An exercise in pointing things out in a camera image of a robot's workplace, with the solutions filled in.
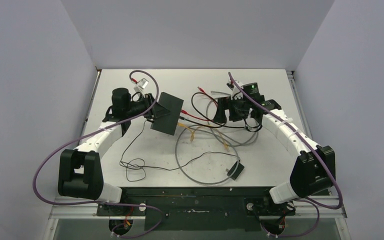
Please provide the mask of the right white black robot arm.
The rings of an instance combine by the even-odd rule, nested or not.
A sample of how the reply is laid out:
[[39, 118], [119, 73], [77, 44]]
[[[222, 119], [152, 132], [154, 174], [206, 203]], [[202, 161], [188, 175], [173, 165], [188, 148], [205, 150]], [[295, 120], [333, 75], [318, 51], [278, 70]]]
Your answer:
[[230, 80], [226, 85], [231, 94], [216, 99], [213, 122], [254, 119], [258, 128], [272, 133], [295, 159], [289, 179], [271, 188], [269, 196], [263, 199], [267, 213], [276, 214], [283, 203], [309, 197], [334, 185], [335, 152], [330, 146], [321, 146], [308, 138], [275, 100], [260, 94], [256, 82], [242, 84]]

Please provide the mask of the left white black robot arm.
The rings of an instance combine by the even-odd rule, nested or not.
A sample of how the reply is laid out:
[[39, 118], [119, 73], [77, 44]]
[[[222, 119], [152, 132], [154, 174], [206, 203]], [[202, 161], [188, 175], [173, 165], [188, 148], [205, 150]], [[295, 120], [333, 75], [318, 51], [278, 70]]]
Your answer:
[[101, 157], [124, 136], [133, 117], [142, 114], [155, 122], [172, 111], [156, 102], [150, 93], [133, 100], [124, 87], [112, 91], [111, 102], [99, 126], [100, 132], [76, 148], [62, 151], [57, 189], [61, 196], [109, 203], [110, 210], [121, 216], [129, 210], [129, 201], [122, 197], [120, 187], [104, 182]]

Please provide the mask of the black network switch box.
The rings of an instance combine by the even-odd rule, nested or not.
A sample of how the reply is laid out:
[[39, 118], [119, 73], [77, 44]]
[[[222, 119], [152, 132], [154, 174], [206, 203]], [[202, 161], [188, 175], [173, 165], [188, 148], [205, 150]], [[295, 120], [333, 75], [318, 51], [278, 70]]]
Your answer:
[[154, 113], [151, 129], [173, 136], [175, 134], [184, 100], [162, 92], [158, 102], [152, 108]]

